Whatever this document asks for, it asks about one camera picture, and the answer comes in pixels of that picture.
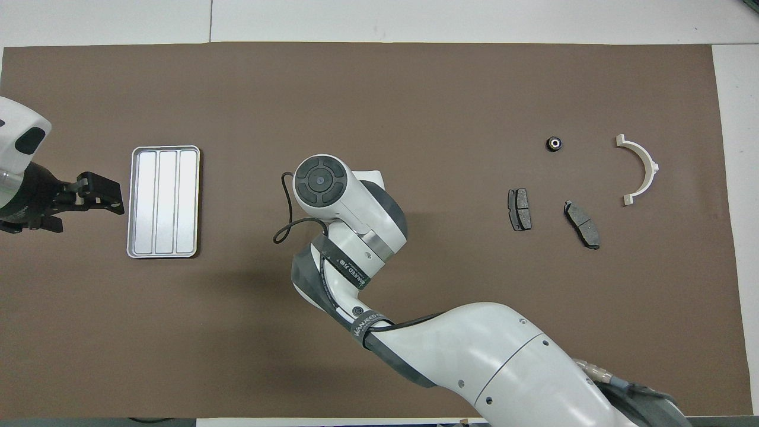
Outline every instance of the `brown mat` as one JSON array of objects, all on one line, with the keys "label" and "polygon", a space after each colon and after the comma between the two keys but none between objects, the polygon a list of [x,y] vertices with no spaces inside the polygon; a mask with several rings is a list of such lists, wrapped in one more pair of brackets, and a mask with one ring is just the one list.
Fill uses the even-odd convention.
[{"label": "brown mat", "polygon": [[[751,412],[709,46],[34,47],[3,65],[0,93],[53,123],[35,161],[60,179],[92,170],[126,198],[139,145],[196,144],[204,169],[195,259],[128,258],[127,217],[106,212],[0,235],[1,417],[475,416],[293,290],[318,227],[271,243],[279,174],[320,152],[382,170],[408,216],[408,244],[362,294],[391,319],[501,302],[688,415]],[[661,165],[629,207],[643,168],[618,133]],[[517,187],[531,231],[508,221]]]}]

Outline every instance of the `silver rectangular tray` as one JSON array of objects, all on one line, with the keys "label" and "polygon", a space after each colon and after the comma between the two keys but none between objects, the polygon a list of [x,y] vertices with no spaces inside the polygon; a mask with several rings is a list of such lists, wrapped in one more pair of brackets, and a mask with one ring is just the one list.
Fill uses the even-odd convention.
[{"label": "silver rectangular tray", "polygon": [[127,253],[189,258],[197,250],[200,149],[137,147],[132,152]]}]

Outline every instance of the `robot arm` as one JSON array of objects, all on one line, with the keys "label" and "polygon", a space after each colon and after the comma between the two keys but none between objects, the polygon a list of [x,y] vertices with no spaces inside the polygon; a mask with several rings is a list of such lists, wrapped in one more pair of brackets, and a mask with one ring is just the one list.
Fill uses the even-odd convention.
[{"label": "robot arm", "polygon": [[41,115],[0,96],[0,230],[24,228],[62,232],[54,215],[69,210],[102,208],[122,215],[121,187],[92,172],[73,183],[57,180],[32,162],[52,126]]},{"label": "robot arm", "polygon": [[[374,181],[361,179],[368,173]],[[394,325],[362,303],[358,293],[408,237],[380,180],[325,154],[296,169],[298,204],[329,223],[293,260],[292,282],[308,302],[398,373],[459,394],[491,425],[654,425],[623,415],[556,343],[505,305],[479,302]],[[661,425],[688,425],[668,406],[676,422]]]}]

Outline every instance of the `small black wheel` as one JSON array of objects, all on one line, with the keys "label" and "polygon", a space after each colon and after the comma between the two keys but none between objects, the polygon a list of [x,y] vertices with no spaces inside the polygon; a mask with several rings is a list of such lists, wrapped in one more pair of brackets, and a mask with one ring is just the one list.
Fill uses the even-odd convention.
[{"label": "small black wheel", "polygon": [[549,151],[559,151],[562,149],[562,140],[559,137],[551,137],[546,141],[546,148]]}]

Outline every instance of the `velcro strap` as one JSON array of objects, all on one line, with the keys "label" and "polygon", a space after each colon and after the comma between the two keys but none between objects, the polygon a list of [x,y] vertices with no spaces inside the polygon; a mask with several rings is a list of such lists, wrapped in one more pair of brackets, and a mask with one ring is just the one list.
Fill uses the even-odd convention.
[{"label": "velcro strap", "polygon": [[375,312],[374,310],[366,310],[353,321],[353,324],[351,325],[351,335],[353,335],[353,338],[355,338],[356,341],[361,343],[361,346],[364,346],[364,338],[366,338],[369,333],[369,328],[378,321],[392,323],[382,313]]},{"label": "velcro strap", "polygon": [[364,273],[353,260],[348,257],[342,249],[329,240],[325,235],[319,233],[319,235],[311,241],[311,245],[319,251],[324,259],[339,271],[343,277],[353,283],[358,290],[363,290],[369,284],[371,278],[368,274]]}]

